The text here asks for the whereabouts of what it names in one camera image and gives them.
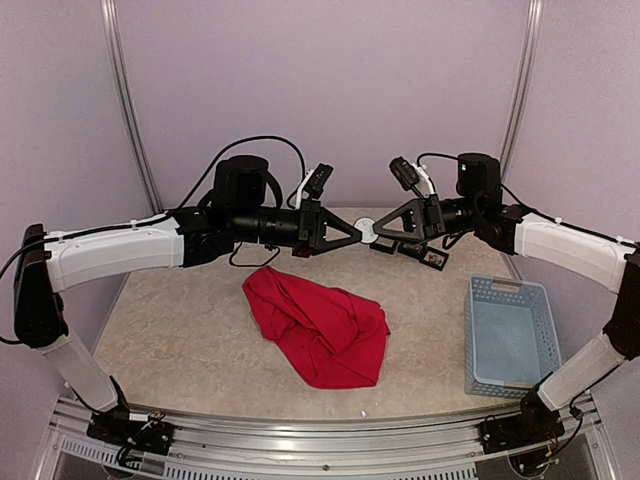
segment blue basket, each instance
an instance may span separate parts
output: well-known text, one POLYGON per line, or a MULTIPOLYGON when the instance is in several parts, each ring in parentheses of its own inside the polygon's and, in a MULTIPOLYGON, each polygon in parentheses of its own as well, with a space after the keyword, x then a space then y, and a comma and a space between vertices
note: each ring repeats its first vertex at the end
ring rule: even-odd
POLYGON ((561 365, 547 292, 538 283, 473 275, 466 322, 468 394, 521 398, 561 365))

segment red cloth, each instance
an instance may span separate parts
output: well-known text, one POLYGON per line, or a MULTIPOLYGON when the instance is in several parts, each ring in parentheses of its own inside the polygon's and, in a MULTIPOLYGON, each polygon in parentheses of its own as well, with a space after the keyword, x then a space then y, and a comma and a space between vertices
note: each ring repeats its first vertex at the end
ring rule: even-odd
POLYGON ((373 387, 389 328, 371 300, 263 267, 243 285, 262 336, 316 388, 373 387))

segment vertical metal post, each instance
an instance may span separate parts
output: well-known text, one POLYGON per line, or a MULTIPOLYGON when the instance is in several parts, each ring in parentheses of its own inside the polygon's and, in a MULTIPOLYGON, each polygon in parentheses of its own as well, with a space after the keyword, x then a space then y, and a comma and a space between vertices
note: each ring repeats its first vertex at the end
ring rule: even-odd
POLYGON ((502 148, 500 149, 502 178, 506 177, 509 170, 518 137, 518 130, 520 129, 520 123, 524 113, 529 83, 531 82, 531 72, 533 71, 536 56, 536 47, 538 45, 542 1, 543 0, 529 0, 529 14, 524 44, 522 46, 522 55, 520 57, 520 68, 518 69, 518 78, 516 80, 516 92, 511 105, 507 131, 502 141, 502 148))
POLYGON ((133 108, 133 102, 131 100, 131 92, 129 91, 122 43, 120 41, 120 31, 118 29, 116 3, 115 0, 101 0, 100 4, 111 67, 113 68, 113 76, 116 82, 116 91, 120 99, 120 106, 129 134, 129 140, 131 141, 136 167, 151 211, 153 213, 160 213, 163 210, 162 203, 160 202, 160 197, 155 182, 153 181, 153 175, 151 174, 151 168, 149 167, 135 109, 133 108))

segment cloth fold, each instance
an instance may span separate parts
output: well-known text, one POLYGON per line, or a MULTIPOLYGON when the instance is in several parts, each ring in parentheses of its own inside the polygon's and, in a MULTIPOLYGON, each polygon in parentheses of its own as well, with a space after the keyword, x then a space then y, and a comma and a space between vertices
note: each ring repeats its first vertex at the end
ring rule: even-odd
POLYGON ((373 387, 390 334, 380 305, 263 267, 243 289, 262 336, 312 387, 373 387))

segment wall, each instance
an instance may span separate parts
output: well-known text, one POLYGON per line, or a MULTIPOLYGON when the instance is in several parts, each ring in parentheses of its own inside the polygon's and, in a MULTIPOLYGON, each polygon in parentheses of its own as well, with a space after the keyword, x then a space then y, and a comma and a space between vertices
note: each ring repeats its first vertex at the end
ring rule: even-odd
MULTIPOLYGON (((285 135, 310 166, 332 164, 327 205, 403 201, 388 170, 399 155, 497 156, 527 9, 526 0, 119 2, 163 205, 177 204, 218 150, 249 135, 285 135)), ((236 153, 267 156, 287 193, 299 181, 287 147, 236 153)), ((431 162, 441 193, 453 194, 455 166, 431 162)))
MULTIPOLYGON (((98 2, 14 0, 0 8, 0 259, 25 227, 77 229, 147 215, 118 108, 98 2)), ((13 270, 0 289, 0 335, 13 338, 13 270)), ((122 283, 64 295, 91 347, 122 283)), ((61 392, 26 347, 0 345, 0 478, 29 477, 61 392)))
MULTIPOLYGON (((640 238, 640 4, 545 2, 525 116, 507 184, 540 210, 640 238)), ((549 290, 565 358, 601 330, 615 296, 589 280, 517 259, 549 290)), ((640 362, 595 389, 623 479, 640 471, 640 362)))

